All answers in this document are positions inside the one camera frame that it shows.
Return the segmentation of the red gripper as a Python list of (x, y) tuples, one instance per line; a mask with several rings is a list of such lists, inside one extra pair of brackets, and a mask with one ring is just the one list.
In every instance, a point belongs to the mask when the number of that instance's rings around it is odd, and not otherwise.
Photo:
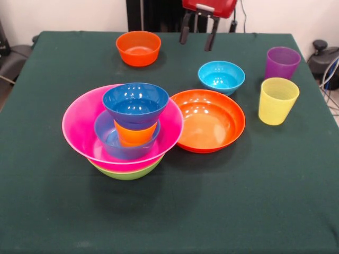
[(191, 12), (189, 10), (203, 11), (211, 14), (211, 18), (213, 19), (212, 30), (208, 35), (204, 47), (205, 51), (211, 51), (218, 30), (220, 17), (225, 19), (229, 18), (236, 7), (237, 0), (182, 0), (182, 4), (183, 7), (188, 10), (186, 10), (182, 21), (179, 39), (180, 44), (186, 44), (189, 35), (189, 22), (191, 18)]

